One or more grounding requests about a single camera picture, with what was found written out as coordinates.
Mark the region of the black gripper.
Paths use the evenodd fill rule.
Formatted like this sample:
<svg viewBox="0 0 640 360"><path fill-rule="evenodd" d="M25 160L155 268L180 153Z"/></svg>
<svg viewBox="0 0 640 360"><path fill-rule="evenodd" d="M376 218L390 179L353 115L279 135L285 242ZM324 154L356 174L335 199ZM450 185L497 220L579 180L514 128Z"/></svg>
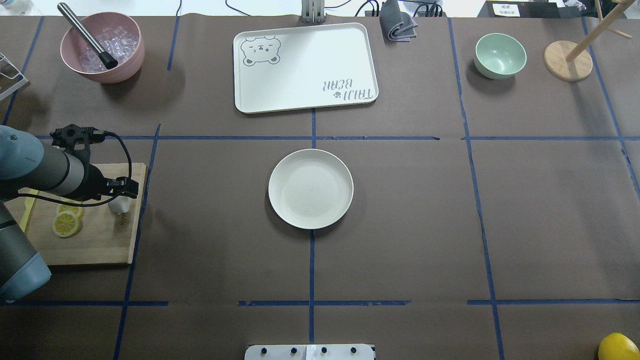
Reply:
<svg viewBox="0 0 640 360"><path fill-rule="evenodd" d="M50 193L74 201L100 201L103 196L113 201L119 196L136 199L139 184L133 179L133 163L130 152L121 137L107 130L95 127L80 127L75 124L58 128L50 133L52 145L65 153L67 170L62 181ZM127 160L125 177L107 178L98 167L90 162L92 144L98 144L107 137L117 139Z"/></svg>

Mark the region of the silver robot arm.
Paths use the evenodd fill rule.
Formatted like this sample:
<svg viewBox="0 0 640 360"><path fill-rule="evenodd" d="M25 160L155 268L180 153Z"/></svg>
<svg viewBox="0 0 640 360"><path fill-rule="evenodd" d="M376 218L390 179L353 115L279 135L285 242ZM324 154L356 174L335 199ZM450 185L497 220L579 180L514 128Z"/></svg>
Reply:
<svg viewBox="0 0 640 360"><path fill-rule="evenodd" d="M0 130L1 301L7 305L45 285L51 271L26 231L6 207L17 198L66 207L100 207L119 198L135 199L140 185L124 142L127 174L107 178L90 162L93 144L119 135L70 124L50 133L51 146L35 135L3 125Z"/></svg>

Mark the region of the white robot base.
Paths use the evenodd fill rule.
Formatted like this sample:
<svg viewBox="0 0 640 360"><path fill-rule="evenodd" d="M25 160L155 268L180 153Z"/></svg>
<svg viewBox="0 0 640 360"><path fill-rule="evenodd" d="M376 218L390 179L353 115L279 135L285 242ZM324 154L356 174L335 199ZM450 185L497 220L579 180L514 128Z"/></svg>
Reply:
<svg viewBox="0 0 640 360"><path fill-rule="evenodd" d="M375 347L364 343L256 344L247 347L245 360L375 360Z"/></svg>

